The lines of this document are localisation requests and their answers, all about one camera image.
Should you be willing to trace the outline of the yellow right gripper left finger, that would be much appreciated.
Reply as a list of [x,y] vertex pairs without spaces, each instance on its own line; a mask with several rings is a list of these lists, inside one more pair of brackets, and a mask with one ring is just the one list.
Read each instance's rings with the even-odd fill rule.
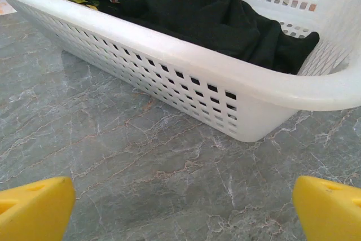
[[65,176],[1,191],[1,240],[62,240],[74,203]]

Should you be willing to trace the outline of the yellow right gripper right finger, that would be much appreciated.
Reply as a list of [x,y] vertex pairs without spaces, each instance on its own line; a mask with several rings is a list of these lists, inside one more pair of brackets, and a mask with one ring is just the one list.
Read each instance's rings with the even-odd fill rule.
[[360,241],[360,188],[300,176],[293,204],[307,240]]

